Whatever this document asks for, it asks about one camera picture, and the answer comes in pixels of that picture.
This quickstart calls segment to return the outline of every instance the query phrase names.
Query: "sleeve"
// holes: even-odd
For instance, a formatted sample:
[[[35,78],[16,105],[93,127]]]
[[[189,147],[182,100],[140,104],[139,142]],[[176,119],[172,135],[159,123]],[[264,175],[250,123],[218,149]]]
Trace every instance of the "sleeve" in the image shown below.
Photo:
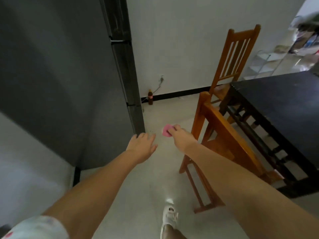
[[[69,235],[57,219],[41,215],[20,222],[2,239],[69,239]]]

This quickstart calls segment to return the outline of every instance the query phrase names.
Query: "person's right arm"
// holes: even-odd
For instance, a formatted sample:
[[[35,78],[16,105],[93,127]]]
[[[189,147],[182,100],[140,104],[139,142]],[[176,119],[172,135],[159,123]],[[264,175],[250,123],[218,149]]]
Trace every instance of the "person's right arm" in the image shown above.
[[[318,238],[319,220],[245,168],[199,144],[179,125],[169,129],[250,238]]]

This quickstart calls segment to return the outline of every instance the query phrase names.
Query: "tabletop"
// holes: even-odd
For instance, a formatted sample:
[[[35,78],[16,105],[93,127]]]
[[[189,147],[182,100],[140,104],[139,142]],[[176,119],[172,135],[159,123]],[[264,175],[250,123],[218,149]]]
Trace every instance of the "tabletop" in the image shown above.
[[[319,78],[309,71],[231,83],[305,158],[319,168]]]

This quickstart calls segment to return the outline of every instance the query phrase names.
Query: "pink sponge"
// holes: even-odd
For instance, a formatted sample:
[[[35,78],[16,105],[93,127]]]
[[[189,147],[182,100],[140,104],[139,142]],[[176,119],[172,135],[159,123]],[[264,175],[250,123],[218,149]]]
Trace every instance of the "pink sponge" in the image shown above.
[[[162,135],[166,137],[171,137],[172,135],[168,132],[168,129],[173,128],[175,129],[172,125],[166,124],[165,127],[163,128]]]

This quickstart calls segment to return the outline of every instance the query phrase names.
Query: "refrigerator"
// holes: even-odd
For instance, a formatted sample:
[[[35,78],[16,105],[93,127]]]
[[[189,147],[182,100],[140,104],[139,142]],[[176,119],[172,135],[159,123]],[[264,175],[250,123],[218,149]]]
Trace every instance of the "refrigerator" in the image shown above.
[[[0,111],[81,170],[145,132],[126,0],[0,0]]]

